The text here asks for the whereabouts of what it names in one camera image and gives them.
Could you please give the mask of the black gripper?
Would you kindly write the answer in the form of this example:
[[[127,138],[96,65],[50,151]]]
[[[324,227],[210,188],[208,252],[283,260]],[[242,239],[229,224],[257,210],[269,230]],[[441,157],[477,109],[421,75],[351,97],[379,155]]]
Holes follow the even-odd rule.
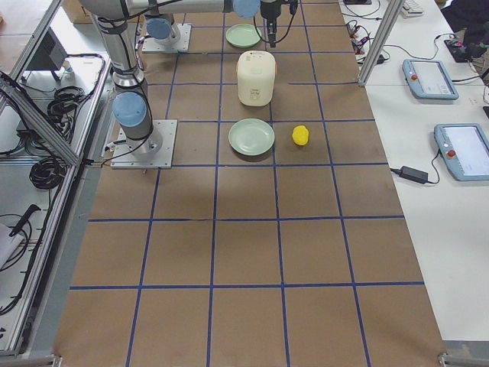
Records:
[[[281,0],[261,0],[261,17],[267,20],[267,40],[270,47],[277,44],[277,23],[281,15]]]

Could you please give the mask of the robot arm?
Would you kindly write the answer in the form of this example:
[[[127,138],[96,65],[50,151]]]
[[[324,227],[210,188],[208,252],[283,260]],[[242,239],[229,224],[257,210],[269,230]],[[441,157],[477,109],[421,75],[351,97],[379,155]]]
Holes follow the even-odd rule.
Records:
[[[288,1],[150,1],[152,9],[145,16],[147,32],[158,40],[171,39],[175,13],[234,12],[241,18],[253,18],[260,12],[261,17],[266,20],[266,43],[276,47],[281,42],[277,39],[277,19],[281,15],[281,7],[287,3]]]
[[[172,20],[174,14],[234,12],[241,18],[251,18],[261,10],[260,1],[81,1],[80,4],[94,17],[111,59],[117,92],[112,112],[131,150],[152,148],[155,134],[147,82],[138,65],[128,21],[145,16],[150,36],[165,41],[177,29]]]

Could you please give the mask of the green plate near arm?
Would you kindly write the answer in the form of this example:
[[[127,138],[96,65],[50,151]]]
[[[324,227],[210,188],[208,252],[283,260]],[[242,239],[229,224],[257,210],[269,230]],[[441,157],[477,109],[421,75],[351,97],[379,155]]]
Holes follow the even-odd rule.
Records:
[[[252,24],[237,24],[225,32],[225,39],[238,48],[249,48],[261,41],[261,32]]]
[[[246,156],[258,156],[269,151],[275,141],[272,127],[260,119],[242,119],[229,130],[231,147]]]

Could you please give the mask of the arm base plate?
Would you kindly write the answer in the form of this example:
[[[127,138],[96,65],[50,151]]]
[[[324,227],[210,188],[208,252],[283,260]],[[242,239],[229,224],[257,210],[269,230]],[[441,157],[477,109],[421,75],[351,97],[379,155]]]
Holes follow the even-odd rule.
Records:
[[[124,143],[116,145],[114,158],[110,160],[113,169],[170,169],[176,139],[177,120],[153,120],[154,129],[149,139],[140,146],[140,141],[127,139],[123,128],[118,139]]]
[[[147,38],[142,46],[143,53],[177,54],[189,49],[191,24],[153,23],[147,25]]]

